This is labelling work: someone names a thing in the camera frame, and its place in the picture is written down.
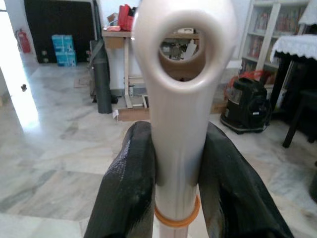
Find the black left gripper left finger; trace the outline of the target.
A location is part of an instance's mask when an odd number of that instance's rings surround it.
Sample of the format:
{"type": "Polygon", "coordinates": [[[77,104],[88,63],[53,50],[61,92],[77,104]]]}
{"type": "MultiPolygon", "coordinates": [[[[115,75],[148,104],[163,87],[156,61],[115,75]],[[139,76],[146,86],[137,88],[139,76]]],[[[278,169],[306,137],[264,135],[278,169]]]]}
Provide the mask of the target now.
{"type": "Polygon", "coordinates": [[[84,236],[151,238],[155,209],[156,162],[151,125],[137,121],[103,176],[84,236]]]}

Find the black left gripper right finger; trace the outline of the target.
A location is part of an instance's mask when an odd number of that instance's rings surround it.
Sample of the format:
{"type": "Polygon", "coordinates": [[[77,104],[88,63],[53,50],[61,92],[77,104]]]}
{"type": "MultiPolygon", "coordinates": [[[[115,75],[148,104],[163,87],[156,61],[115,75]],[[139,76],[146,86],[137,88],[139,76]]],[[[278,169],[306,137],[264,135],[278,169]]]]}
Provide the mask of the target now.
{"type": "Polygon", "coordinates": [[[293,237],[261,177],[213,123],[206,132],[199,192],[211,238],[293,237]]]}

